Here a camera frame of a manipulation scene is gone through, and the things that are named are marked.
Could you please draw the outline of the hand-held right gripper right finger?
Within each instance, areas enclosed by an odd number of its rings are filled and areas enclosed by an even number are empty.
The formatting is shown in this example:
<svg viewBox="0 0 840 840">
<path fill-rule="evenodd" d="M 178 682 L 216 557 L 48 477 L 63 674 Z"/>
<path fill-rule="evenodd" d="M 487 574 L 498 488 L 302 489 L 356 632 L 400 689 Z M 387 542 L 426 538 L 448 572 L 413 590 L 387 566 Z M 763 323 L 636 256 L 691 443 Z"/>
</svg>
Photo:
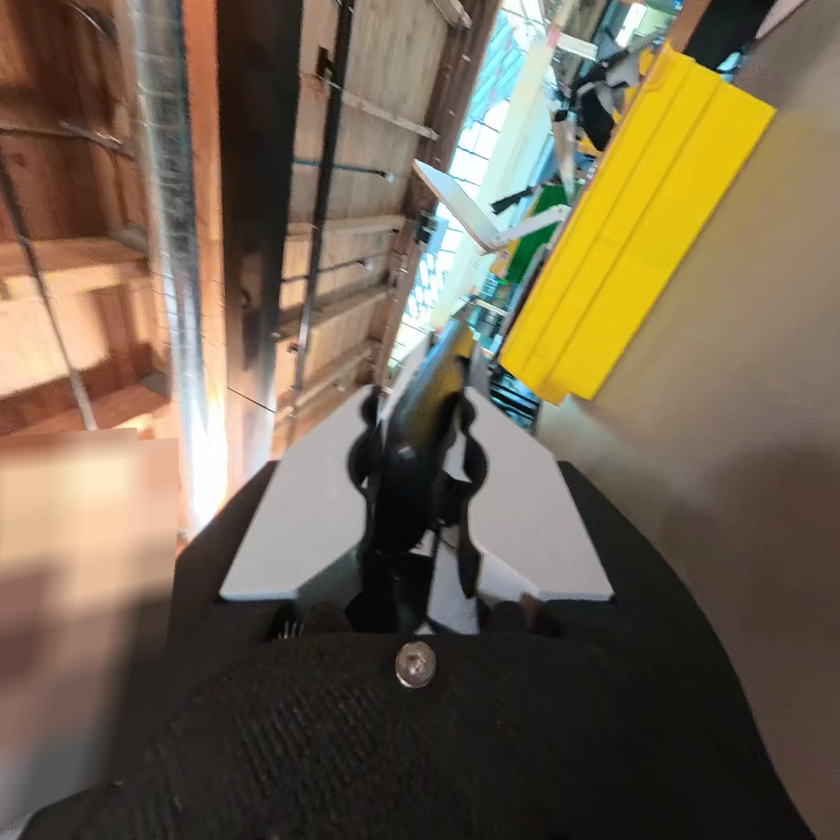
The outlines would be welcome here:
<svg viewBox="0 0 840 840">
<path fill-rule="evenodd" d="M 609 601 L 614 590 L 557 462 L 478 391 L 465 391 L 458 577 L 467 597 Z"/>
</svg>

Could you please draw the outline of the black and white gripper device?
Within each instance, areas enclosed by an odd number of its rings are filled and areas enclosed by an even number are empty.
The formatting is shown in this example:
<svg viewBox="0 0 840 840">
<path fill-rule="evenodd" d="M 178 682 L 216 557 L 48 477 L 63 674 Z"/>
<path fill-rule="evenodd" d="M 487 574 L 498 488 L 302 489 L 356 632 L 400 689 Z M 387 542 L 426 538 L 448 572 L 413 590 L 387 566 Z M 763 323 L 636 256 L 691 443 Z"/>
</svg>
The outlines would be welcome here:
<svg viewBox="0 0 840 840">
<path fill-rule="evenodd" d="M 560 164 L 574 156 L 582 137 L 597 153 L 604 151 L 617 124 L 614 112 L 621 108 L 624 92 L 641 80 L 641 55 L 661 35 L 656 30 L 597 60 L 563 95 L 560 109 L 552 118 L 554 149 Z"/>
</svg>

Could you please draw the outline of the metal ventilation duct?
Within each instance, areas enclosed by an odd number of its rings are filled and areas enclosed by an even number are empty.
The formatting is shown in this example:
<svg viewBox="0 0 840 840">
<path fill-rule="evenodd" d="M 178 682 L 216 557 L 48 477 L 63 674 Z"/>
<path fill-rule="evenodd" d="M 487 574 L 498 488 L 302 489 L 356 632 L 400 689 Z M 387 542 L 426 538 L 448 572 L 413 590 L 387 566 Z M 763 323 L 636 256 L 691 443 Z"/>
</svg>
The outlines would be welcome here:
<svg viewBox="0 0 840 840">
<path fill-rule="evenodd" d="M 224 498 L 221 423 L 213 419 L 203 347 L 193 125 L 183 2 L 128 1 L 152 262 L 167 320 L 171 392 L 180 417 L 187 531 L 205 528 Z"/>
</svg>

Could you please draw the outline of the wooden board on white stand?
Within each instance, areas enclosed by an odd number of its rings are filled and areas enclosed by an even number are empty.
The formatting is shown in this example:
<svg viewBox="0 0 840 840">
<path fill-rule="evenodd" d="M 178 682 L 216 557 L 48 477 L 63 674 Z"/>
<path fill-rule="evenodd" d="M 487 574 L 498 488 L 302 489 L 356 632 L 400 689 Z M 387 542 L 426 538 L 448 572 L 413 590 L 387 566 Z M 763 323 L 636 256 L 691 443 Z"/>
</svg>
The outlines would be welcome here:
<svg viewBox="0 0 840 840">
<path fill-rule="evenodd" d="M 413 170 L 461 224 L 483 256 L 496 253 L 515 240 L 544 228 L 563 225 L 571 215 L 569 206 L 556 205 L 525 218 L 519 225 L 500 229 L 455 178 L 419 160 L 413 161 Z"/>
</svg>

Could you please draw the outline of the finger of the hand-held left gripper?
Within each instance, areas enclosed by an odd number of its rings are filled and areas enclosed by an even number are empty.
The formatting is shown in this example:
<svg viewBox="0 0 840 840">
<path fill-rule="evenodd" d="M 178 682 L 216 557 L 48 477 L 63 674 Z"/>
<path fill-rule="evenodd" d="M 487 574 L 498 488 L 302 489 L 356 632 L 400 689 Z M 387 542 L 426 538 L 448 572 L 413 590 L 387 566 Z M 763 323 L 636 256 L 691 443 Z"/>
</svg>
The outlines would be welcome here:
<svg viewBox="0 0 840 840">
<path fill-rule="evenodd" d="M 384 414 L 392 414 L 397 404 L 403 398 L 415 374 L 425 362 L 429 348 L 415 348 L 405 357 L 394 382 L 388 387 L 384 398 Z"/>
</svg>

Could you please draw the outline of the green board on white stand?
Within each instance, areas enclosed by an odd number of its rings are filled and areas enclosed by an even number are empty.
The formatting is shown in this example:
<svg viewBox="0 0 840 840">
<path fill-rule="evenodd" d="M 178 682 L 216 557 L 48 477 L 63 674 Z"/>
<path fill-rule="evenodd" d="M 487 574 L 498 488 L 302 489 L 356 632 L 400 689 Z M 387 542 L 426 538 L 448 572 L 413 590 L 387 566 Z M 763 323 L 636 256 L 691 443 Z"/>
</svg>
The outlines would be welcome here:
<svg viewBox="0 0 840 840">
<path fill-rule="evenodd" d="M 536 249 L 541 245 L 548 244 L 555 229 L 564 224 L 568 218 L 571 212 L 571 202 L 562 183 L 549 183 L 542 186 L 523 219 L 528 220 L 533 216 L 554 209 L 560 210 L 558 220 L 550 222 L 547 226 L 534 230 L 521 237 L 514 244 L 512 243 L 512 245 L 516 245 L 516 248 L 511 248 L 511 258 L 505 276 L 505 282 L 509 286 L 516 286 L 521 281 Z"/>
</svg>

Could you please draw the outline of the yellow plastic bin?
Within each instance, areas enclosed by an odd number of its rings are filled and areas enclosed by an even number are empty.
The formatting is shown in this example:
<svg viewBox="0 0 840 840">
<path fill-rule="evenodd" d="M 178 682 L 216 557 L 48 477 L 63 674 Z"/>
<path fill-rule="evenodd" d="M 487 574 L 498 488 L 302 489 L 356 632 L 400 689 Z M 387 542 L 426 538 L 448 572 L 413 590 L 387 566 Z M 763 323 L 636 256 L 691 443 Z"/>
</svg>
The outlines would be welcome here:
<svg viewBox="0 0 840 840">
<path fill-rule="evenodd" d="M 545 402 L 599 392 L 776 110 L 666 41 L 500 349 Z"/>
</svg>

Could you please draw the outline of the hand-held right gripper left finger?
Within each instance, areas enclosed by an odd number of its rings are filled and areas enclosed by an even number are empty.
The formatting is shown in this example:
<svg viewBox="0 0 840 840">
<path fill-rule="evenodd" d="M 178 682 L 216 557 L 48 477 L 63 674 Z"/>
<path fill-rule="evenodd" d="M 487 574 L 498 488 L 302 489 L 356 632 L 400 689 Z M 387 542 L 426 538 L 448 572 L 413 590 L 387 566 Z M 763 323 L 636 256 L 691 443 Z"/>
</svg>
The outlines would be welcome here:
<svg viewBox="0 0 840 840">
<path fill-rule="evenodd" d="M 381 394 L 360 389 L 278 460 L 219 591 L 237 605 L 346 611 L 362 592 L 363 541 L 382 458 Z"/>
</svg>

